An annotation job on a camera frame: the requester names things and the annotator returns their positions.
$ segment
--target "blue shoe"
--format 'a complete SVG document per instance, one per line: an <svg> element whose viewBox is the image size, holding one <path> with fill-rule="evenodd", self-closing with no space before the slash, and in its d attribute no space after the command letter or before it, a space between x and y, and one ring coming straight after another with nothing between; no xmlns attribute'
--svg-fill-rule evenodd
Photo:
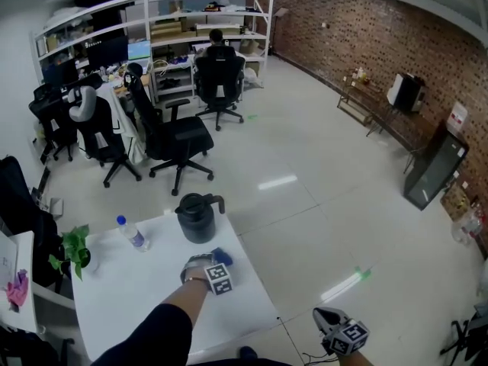
<svg viewBox="0 0 488 366"><path fill-rule="evenodd" d="M239 359L258 359L258 354L248 345L241 347L238 351Z"/></svg>

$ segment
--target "person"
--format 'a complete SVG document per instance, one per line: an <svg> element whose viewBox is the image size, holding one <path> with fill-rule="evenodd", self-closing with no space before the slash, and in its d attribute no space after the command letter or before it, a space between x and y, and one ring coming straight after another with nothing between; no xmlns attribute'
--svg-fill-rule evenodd
<svg viewBox="0 0 488 366"><path fill-rule="evenodd" d="M209 38L210 38L210 43L212 43L211 46L209 47L213 47L213 46L223 46L223 43L222 43L222 40L223 40L223 34L222 34L222 31L219 30L218 28L214 28L213 30L210 31L210 33L208 34ZM197 55L195 56L195 58L200 58L200 57L207 57L207 49L208 47L206 47L205 49L202 49L200 50Z"/></svg>
<svg viewBox="0 0 488 366"><path fill-rule="evenodd" d="M204 267L195 265L183 274L183 285L167 297L122 343L108 349L92 366L168 364L184 366L191 347L191 333L210 289ZM338 357L341 366L372 366L356 352ZM207 362L200 366L289 366L260 359L250 347L239 350L239 358Z"/></svg>

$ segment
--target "white tile floor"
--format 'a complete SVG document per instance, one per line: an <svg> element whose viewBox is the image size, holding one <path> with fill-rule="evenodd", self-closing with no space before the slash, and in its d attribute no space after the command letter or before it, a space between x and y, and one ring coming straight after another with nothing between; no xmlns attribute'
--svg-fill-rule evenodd
<svg viewBox="0 0 488 366"><path fill-rule="evenodd" d="M475 246L453 241L438 201L420 212L402 197L406 150L385 133L366 138L336 108L337 93L275 58L265 89L244 99L244 124L224 117L217 133L214 118L205 120L215 147L195 160L215 180L185 170L179 197L170 194L174 169L147 176L153 161L139 167L141 182L122 170L109 189L97 162L76 156L55 164L48 194L65 199L59 229L90 223L93 232L108 230L118 214L144 220L175 209L189 192L220 194L284 324L207 358L233 357L243 343L292 365L303 364L302 352L322 355L311 309L359 267L371 276L328 305L368 326L364 353L376 365L443 365L438 352L450 321L468 318L477 301L482 258ZM258 188L290 176L297 180Z"/></svg>

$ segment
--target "pink cloth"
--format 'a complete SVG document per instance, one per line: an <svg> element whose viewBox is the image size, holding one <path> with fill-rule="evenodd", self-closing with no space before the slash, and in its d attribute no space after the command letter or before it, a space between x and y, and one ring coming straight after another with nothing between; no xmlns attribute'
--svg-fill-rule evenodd
<svg viewBox="0 0 488 366"><path fill-rule="evenodd" d="M15 275L14 283L8 282L7 298L8 301L14 303L18 307L24 305L27 298L27 289L29 288L29 278L27 278L27 271L20 270Z"/></svg>

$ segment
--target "brick wall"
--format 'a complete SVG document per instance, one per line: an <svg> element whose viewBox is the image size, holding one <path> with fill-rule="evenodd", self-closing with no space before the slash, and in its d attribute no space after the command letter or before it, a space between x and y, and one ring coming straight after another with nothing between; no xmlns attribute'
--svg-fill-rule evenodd
<svg viewBox="0 0 488 366"><path fill-rule="evenodd" d="M383 92L398 72L418 75L429 89L422 115L434 125L460 101L470 113L463 132L470 152L461 172L470 181L468 195L478 194L488 210L488 57L478 40L395 0L274 0L274 11L280 7L290 12L276 29L277 52L333 85L359 66ZM408 140L416 136L405 117L393 128ZM453 215L456 202L444 202Z"/></svg>

